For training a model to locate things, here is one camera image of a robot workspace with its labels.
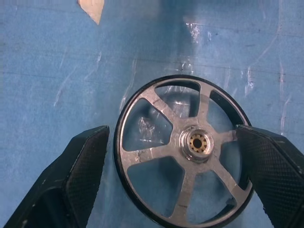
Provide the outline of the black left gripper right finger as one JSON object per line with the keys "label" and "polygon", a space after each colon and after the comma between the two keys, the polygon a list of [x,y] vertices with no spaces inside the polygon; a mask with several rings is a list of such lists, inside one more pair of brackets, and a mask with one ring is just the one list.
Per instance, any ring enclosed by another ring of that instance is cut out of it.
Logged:
{"label": "black left gripper right finger", "polygon": [[238,125],[243,167],[274,228],[304,228],[304,154],[286,137]]}

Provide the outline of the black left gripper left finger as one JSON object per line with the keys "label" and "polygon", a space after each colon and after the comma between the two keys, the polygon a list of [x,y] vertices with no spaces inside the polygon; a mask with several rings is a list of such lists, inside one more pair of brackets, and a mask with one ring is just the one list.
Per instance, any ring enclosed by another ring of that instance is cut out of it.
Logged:
{"label": "black left gripper left finger", "polygon": [[37,178],[3,228],[86,228],[100,186],[109,127],[83,131]]}

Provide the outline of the silver spoked motor rotor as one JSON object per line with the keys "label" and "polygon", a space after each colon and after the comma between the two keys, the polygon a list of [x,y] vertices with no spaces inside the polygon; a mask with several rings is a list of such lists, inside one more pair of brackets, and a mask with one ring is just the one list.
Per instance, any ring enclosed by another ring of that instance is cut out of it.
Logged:
{"label": "silver spoked motor rotor", "polygon": [[[196,116],[180,118],[155,91],[165,86],[184,86],[198,91],[200,99]],[[123,147],[125,124],[133,107],[141,99],[146,100],[171,124],[172,132],[166,145],[127,151]],[[241,180],[245,185],[240,187],[220,162],[222,145],[235,141],[236,131],[218,133],[208,123],[210,100],[225,111],[234,125],[251,125],[243,109],[226,91],[206,79],[190,75],[164,76],[145,84],[133,94],[119,116],[114,133],[114,162],[120,181],[133,204],[149,219],[165,228],[223,228],[243,212],[254,193],[245,170],[241,172]],[[165,157],[173,158],[184,172],[179,197],[169,217],[156,213],[143,201],[127,173],[134,165]],[[186,214],[195,178],[208,171],[218,176],[231,198],[214,219],[193,225],[187,221]]]}

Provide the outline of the blue plastic table sheet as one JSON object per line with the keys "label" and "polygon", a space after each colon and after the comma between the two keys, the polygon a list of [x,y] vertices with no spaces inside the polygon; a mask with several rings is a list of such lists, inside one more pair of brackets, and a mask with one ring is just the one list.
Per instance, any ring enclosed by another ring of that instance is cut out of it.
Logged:
{"label": "blue plastic table sheet", "polygon": [[304,0],[0,0],[0,228],[75,135],[161,76],[226,90],[304,152]]}

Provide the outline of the small beige tape scrap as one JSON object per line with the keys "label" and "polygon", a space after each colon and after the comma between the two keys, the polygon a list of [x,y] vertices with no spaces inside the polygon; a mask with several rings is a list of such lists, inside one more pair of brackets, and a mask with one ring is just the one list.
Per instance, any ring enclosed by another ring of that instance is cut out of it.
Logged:
{"label": "small beige tape scrap", "polygon": [[81,9],[99,25],[105,0],[77,0]]}

